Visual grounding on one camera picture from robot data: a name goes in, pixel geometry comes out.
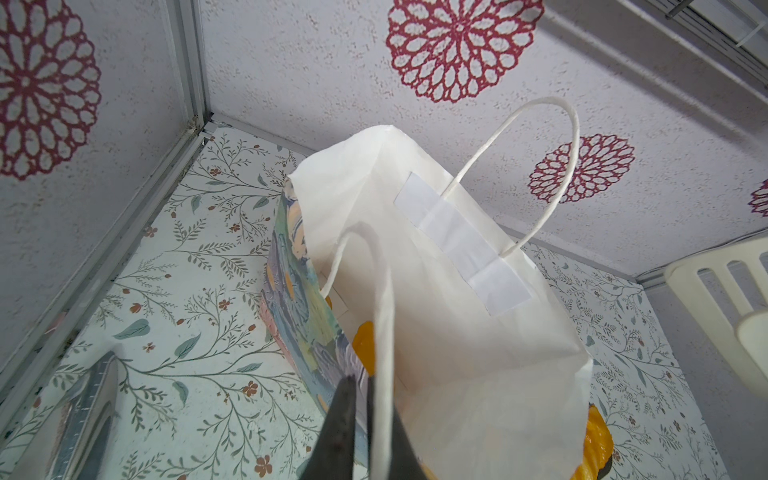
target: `green leaf print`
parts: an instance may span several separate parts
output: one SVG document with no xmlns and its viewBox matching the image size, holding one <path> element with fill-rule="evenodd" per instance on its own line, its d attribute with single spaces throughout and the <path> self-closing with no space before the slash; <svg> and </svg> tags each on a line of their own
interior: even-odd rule
<svg viewBox="0 0 768 480">
<path fill-rule="evenodd" d="M 200 206 L 200 195 L 195 195 L 194 197 L 192 197 L 192 213 L 194 213 L 199 206 Z"/>
<path fill-rule="evenodd" d="M 200 339 L 200 334 L 198 333 L 196 337 L 191 338 L 189 340 L 185 340 L 181 345 L 176 347 L 176 350 L 174 350 L 174 354 L 176 357 L 183 359 L 189 352 L 192 351 L 195 345 L 197 345 L 197 341 Z"/>
<path fill-rule="evenodd" d="M 144 336 L 149 333 L 149 322 L 147 319 L 138 319 L 131 324 L 127 329 L 113 335 L 118 340 L 130 339 L 133 336 Z"/>
<path fill-rule="evenodd" d="M 237 369 L 237 371 L 240 373 L 252 372 L 255 369 L 258 369 L 260 366 L 261 366 L 260 363 L 251 363 L 250 365 L 240 367 L 239 369 Z"/>
<path fill-rule="evenodd" d="M 603 401 L 598 399 L 598 404 L 600 405 L 600 410 L 603 411 L 603 416 L 608 416 L 608 411 L 605 409 L 605 405 L 603 405 Z"/>
<path fill-rule="evenodd" d="M 179 392 L 181 403 L 183 403 L 184 406 L 187 406 L 187 398 L 189 398 L 190 390 L 182 382 L 174 382 L 174 388 Z"/>
<path fill-rule="evenodd" d="M 648 384 L 645 382 L 645 375 L 643 375 L 643 371 L 640 370 L 640 367 L 635 366 L 635 370 L 637 370 L 637 376 L 640 377 L 640 381 L 643 383 L 643 385 L 648 386 Z"/>
</svg>

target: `floral wallpaper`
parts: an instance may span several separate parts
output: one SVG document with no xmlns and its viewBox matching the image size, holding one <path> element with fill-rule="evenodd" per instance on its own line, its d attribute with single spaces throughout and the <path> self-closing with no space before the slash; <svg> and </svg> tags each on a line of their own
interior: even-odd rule
<svg viewBox="0 0 768 480">
<path fill-rule="evenodd" d="M 594 357 L 591 402 L 614 438 L 607 478 L 729 478 L 643 287 L 542 247 L 523 250 Z"/>
<path fill-rule="evenodd" d="M 120 392 L 105 478 L 297 477 L 323 416 L 258 307 L 274 207 L 302 158 L 231 127 L 215 135 L 24 422 L 6 432 L 0 478 L 109 349 Z M 728 478 L 642 288 L 525 249 L 594 356 L 592 402 L 616 444 L 608 478 Z"/>
</svg>

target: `red flower pattern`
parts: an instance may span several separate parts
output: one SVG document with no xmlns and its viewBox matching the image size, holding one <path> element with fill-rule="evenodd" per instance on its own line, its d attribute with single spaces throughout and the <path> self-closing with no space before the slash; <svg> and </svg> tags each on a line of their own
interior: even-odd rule
<svg viewBox="0 0 768 480">
<path fill-rule="evenodd" d="M 259 478 L 264 478 L 265 475 L 272 473 L 272 465 L 270 464 L 270 456 L 265 455 L 256 459 L 256 467 L 253 470 L 259 474 Z"/>
<path fill-rule="evenodd" d="M 392 66 L 419 97 L 475 97 L 517 66 L 543 14 L 541 0 L 395 0 Z"/>
<path fill-rule="evenodd" d="M 549 201 L 560 187 L 571 154 L 571 143 L 547 154 L 530 176 L 528 187 L 540 200 Z M 626 138 L 597 134 L 581 137 L 579 161 L 561 202 L 575 202 L 607 190 L 629 171 L 634 147 Z"/>
<path fill-rule="evenodd" d="M 61 0 L 0 3 L 0 173 L 49 173 L 85 144 L 101 101 L 94 45 Z"/>
<path fill-rule="evenodd" d="M 254 383 L 253 380 L 248 382 L 248 385 L 244 386 L 242 389 L 243 393 L 245 393 L 246 396 L 256 395 L 259 389 L 259 385 L 257 383 Z"/>
<path fill-rule="evenodd" d="M 765 180 L 760 188 L 752 192 L 752 201 L 749 205 L 752 206 L 754 213 L 768 217 L 768 180 Z"/>
</svg>

